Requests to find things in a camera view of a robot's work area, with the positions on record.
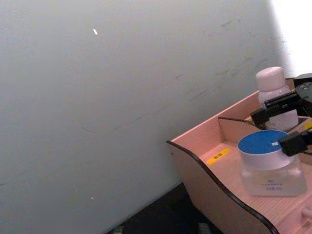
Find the blue lid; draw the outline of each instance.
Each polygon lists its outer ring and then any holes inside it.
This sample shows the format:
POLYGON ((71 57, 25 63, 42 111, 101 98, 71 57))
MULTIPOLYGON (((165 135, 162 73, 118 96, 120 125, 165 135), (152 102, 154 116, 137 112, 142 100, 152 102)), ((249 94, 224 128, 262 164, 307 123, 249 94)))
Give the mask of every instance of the blue lid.
POLYGON ((264 130, 251 133, 242 138, 238 148, 247 154, 266 154, 280 150, 278 140, 287 136, 287 133, 279 130, 264 130))

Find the yellow sticker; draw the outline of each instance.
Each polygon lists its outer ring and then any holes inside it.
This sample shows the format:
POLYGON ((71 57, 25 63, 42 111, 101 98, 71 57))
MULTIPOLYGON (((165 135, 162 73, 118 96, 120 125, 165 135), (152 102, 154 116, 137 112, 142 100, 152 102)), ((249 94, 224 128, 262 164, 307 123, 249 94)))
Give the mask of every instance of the yellow sticker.
POLYGON ((219 154, 217 154, 216 156, 210 158, 206 163, 208 165, 213 164, 214 162, 216 162, 218 159, 222 158, 223 156, 227 155, 229 152, 231 152, 231 149, 224 149, 222 150, 219 154))
POLYGON ((309 128, 312 128, 312 121, 308 122, 306 125, 304 125, 304 128, 307 130, 309 128))

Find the curved wooden panel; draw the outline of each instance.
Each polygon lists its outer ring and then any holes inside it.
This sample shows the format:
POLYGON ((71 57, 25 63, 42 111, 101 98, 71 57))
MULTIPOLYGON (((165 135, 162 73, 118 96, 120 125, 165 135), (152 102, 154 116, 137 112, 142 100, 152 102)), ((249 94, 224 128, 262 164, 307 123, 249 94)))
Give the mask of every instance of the curved wooden panel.
POLYGON ((276 227, 228 190, 194 153, 167 141, 192 203, 224 234, 278 234, 276 227))

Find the wooden box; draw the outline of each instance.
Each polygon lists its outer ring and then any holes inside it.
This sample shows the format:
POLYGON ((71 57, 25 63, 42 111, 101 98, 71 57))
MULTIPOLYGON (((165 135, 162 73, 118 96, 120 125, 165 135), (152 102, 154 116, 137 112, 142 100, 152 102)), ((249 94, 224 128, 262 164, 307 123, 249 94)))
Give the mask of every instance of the wooden box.
POLYGON ((259 129, 235 119, 258 108, 256 92, 168 141, 175 164, 192 203, 223 233, 312 234, 312 165, 303 162, 308 191, 297 197, 251 196, 242 184, 237 143, 259 129))

